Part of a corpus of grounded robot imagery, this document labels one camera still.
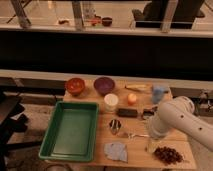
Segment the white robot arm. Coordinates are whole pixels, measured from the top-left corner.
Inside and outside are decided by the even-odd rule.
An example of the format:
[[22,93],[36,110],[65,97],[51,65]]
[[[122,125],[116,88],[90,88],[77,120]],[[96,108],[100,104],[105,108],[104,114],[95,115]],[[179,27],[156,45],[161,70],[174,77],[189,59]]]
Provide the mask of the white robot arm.
[[156,113],[148,119],[149,136],[163,139],[175,128],[213,152],[213,125],[196,117],[194,111],[194,103],[186,96],[160,102]]

